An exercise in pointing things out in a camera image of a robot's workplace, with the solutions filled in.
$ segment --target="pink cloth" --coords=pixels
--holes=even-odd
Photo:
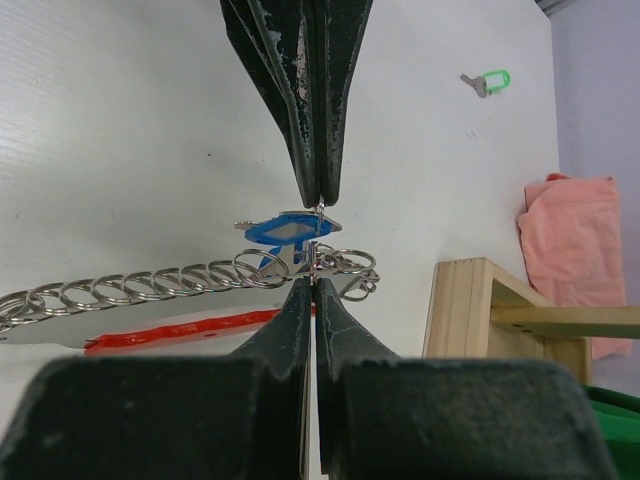
[[[518,226],[533,287],[560,306],[626,305],[615,181],[552,174],[525,197]],[[630,352],[631,340],[593,339],[594,359]]]

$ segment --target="chain link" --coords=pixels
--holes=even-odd
[[[295,278],[315,278],[321,273],[354,275],[354,280],[340,292],[340,296],[345,300],[360,302],[375,292],[380,277],[374,270],[376,260],[372,255],[360,250],[335,250],[325,244],[315,244],[312,250],[315,250],[313,261],[300,258],[300,252],[298,253],[298,273],[292,273],[280,257],[270,252],[247,249],[236,255],[233,260],[214,260],[206,264],[163,268],[155,272],[106,275],[95,279],[41,285],[0,298],[0,333],[53,317],[107,310],[118,306],[138,305],[176,297],[195,297],[235,288],[278,288]],[[266,269],[254,267],[247,261],[240,260],[251,256],[272,263],[268,269],[269,273],[265,274]],[[349,257],[358,257],[367,263],[362,264]],[[348,295],[354,290],[362,292],[361,296]],[[78,300],[78,295],[84,296],[84,301]]]

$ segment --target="green object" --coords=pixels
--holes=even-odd
[[[640,398],[598,387],[585,390],[618,475],[640,479]]]
[[[487,81],[487,91],[489,93],[497,92],[511,85],[511,75],[506,70],[496,70],[482,75]]]

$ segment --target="blue object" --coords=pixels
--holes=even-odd
[[[334,230],[335,225],[324,220],[318,231],[317,215],[285,213],[254,225],[244,232],[244,236],[250,242],[283,247],[294,243],[302,245],[307,240],[324,237]]]

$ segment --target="blue key tag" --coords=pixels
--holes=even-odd
[[[315,212],[282,212],[275,218],[248,225],[244,236],[247,240],[261,245],[282,247],[300,245],[314,238],[324,237],[342,230],[342,226]]]

